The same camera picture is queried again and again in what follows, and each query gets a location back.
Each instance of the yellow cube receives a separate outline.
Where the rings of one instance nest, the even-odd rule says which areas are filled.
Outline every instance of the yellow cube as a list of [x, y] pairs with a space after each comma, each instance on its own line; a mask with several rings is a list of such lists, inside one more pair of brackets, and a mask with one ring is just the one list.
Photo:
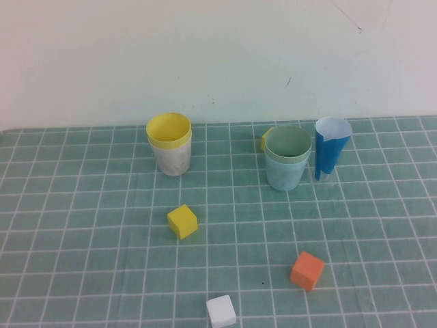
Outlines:
[[180, 239], [187, 237], [198, 229], [197, 218], [187, 205], [182, 205], [167, 214], [170, 228]]
[[269, 128], [267, 130], [267, 132], [262, 135], [262, 139], [261, 139], [261, 150], [262, 151], [264, 151], [264, 147], [266, 146], [266, 137], [271, 130], [273, 130], [273, 126], [271, 128]]

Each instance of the white cube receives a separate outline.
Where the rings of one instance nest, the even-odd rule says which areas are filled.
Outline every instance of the white cube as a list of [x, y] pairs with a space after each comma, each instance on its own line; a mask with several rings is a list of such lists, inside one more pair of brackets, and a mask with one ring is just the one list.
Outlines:
[[206, 302], [206, 307], [210, 314], [212, 328], [226, 327], [237, 322], [237, 316], [229, 295], [210, 299]]

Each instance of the blue paper cone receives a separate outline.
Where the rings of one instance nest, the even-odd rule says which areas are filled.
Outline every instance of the blue paper cone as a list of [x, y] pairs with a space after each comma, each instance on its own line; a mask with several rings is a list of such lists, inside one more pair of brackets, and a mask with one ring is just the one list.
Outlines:
[[352, 135], [349, 122], [341, 118], [321, 118], [315, 123], [315, 178], [331, 174], [341, 151]]

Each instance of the foam block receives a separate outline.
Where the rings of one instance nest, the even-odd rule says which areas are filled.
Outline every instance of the foam block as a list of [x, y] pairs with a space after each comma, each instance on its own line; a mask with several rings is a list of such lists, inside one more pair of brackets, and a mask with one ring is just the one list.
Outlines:
[[170, 228], [180, 239], [187, 237], [198, 229], [197, 218], [187, 205], [182, 205], [167, 214]]
[[237, 316], [229, 295], [210, 299], [206, 302], [206, 307], [208, 308], [212, 328], [226, 327], [237, 322]]
[[311, 292], [322, 275], [324, 262], [303, 251], [293, 266], [290, 280]]
[[262, 138], [261, 138], [261, 147], [260, 147], [262, 151], [264, 151], [264, 147], [266, 146], [266, 137], [267, 137], [268, 133], [271, 130], [273, 130], [273, 126], [271, 128], [269, 128], [267, 130], [267, 132], [262, 135]]

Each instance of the cup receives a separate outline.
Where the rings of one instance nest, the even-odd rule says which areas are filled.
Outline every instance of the cup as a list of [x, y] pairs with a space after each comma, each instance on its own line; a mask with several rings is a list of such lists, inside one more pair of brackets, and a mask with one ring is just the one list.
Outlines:
[[341, 151], [352, 135], [350, 123], [342, 118], [325, 117], [315, 123], [315, 179], [329, 176]]
[[275, 189], [294, 189], [300, 182], [311, 151], [311, 137], [297, 126], [271, 130], [264, 148], [267, 181]]
[[190, 167], [191, 122], [179, 113], [164, 113], [152, 118], [145, 128], [159, 170], [180, 176]]

